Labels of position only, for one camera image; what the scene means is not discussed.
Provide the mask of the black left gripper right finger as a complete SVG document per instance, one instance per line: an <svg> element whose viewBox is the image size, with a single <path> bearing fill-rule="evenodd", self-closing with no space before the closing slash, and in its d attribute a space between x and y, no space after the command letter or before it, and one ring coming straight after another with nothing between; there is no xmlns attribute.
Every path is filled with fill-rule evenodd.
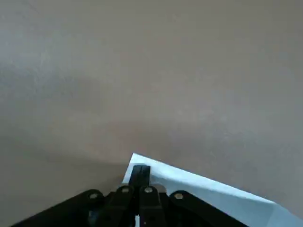
<svg viewBox="0 0 303 227"><path fill-rule="evenodd" d="M188 193L171 195L150 185L150 167L141 166L141 226L245 227L246 224Z"/></svg>

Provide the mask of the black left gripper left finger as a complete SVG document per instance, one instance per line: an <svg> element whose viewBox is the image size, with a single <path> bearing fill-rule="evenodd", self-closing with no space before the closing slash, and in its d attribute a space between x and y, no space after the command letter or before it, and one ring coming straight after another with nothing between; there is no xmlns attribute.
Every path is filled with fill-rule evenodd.
<svg viewBox="0 0 303 227"><path fill-rule="evenodd" d="M108 195L91 189L43 210L14 227L134 227L142 167L133 166L127 184Z"/></svg>

